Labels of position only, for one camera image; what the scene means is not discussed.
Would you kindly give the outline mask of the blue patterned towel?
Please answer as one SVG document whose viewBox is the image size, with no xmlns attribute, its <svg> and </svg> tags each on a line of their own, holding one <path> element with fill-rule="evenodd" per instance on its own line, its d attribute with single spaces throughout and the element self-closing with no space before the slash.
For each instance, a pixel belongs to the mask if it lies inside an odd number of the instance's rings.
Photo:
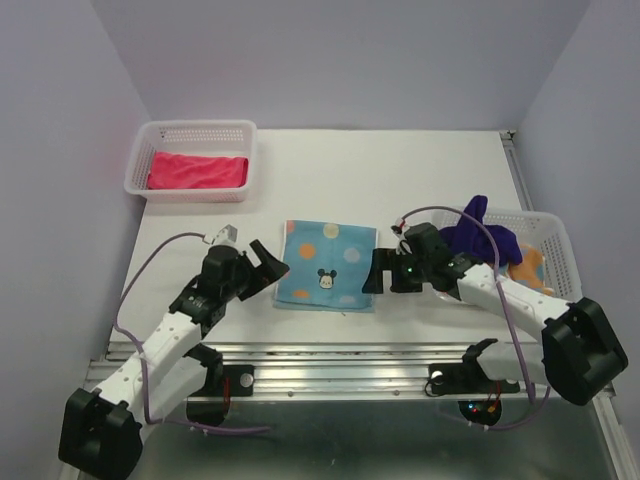
<svg viewBox="0 0 640 480">
<path fill-rule="evenodd" d="M 372 313 L 374 300 L 362 292 L 375 228 L 332 222 L 288 220 L 282 261 L 289 272 L 278 281 L 274 306 L 285 310 Z"/>
</svg>

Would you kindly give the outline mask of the purple towel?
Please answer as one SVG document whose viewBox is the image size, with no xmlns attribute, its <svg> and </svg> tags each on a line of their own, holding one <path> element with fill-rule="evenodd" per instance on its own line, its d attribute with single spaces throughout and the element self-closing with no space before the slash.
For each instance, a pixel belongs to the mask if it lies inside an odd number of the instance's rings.
<svg viewBox="0 0 640 480">
<path fill-rule="evenodd" d="M 473 217 L 491 235 L 498 250 L 500 267 L 520 264 L 523 256 L 516 235 L 504 226 L 485 224 L 484 215 L 487 207 L 488 198 L 476 195 L 469 201 L 464 213 Z M 441 228 L 439 232 L 454 254 L 468 253 L 486 263 L 494 263 L 494 249 L 489 237 L 480 226 L 466 216 L 461 216 L 455 226 Z"/>
</svg>

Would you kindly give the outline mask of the pink towel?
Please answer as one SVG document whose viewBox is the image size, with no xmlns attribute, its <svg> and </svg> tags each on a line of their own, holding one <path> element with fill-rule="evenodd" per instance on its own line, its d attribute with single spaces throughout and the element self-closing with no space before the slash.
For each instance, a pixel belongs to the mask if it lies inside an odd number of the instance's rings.
<svg viewBox="0 0 640 480">
<path fill-rule="evenodd" d="M 246 183 L 246 157 L 206 157 L 157 152 L 147 185 L 151 190 L 228 189 Z"/>
</svg>

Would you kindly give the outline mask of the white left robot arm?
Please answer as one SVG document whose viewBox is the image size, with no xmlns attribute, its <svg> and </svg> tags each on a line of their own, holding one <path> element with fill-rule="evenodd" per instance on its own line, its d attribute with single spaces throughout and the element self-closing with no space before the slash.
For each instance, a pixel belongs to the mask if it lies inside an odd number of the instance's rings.
<svg viewBox="0 0 640 480">
<path fill-rule="evenodd" d="M 96 479 L 126 479 L 154 428 L 195 392 L 225 388 L 223 356 L 204 343 L 234 299 L 247 300 L 289 271 L 260 241 L 253 264 L 232 241 L 213 242 L 200 272 L 170 304 L 145 341 L 119 324 L 134 353 L 93 390 L 66 401 L 59 459 Z"/>
</svg>

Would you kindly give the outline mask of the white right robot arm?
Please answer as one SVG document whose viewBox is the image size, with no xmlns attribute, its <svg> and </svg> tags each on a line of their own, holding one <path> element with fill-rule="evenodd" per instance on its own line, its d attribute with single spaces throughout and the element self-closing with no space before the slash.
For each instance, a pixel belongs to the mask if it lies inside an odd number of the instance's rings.
<svg viewBox="0 0 640 480">
<path fill-rule="evenodd" d="M 423 223 L 400 230 L 395 249 L 377 248 L 365 294 L 420 293 L 424 285 L 505 319 L 512 335 L 530 344 L 484 339 L 458 363 L 437 367 L 436 395 L 480 393 L 495 382 L 545 385 L 574 405 L 587 404 L 628 366 L 628 357 L 604 310 L 595 301 L 551 297 L 494 272 L 468 253 L 454 254 L 438 229 Z"/>
</svg>

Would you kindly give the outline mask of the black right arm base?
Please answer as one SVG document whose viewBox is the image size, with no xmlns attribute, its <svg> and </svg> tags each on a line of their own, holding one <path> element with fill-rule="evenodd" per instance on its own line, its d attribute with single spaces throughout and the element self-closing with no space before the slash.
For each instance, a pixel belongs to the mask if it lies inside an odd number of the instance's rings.
<svg viewBox="0 0 640 480">
<path fill-rule="evenodd" d="M 517 382 L 490 380 L 482 370 L 463 363 L 436 363 L 429 367 L 424 393 L 431 398 L 451 396 L 480 399 L 498 394 L 517 394 Z"/>
</svg>

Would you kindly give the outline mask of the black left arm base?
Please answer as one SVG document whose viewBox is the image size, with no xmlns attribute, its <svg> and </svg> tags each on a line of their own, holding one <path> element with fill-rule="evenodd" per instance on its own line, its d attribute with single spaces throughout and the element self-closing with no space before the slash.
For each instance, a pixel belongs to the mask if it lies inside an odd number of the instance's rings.
<svg viewBox="0 0 640 480">
<path fill-rule="evenodd" d="M 253 395 L 255 367 L 251 364 L 208 368 L 204 385 L 194 397 L 250 397 Z"/>
</svg>

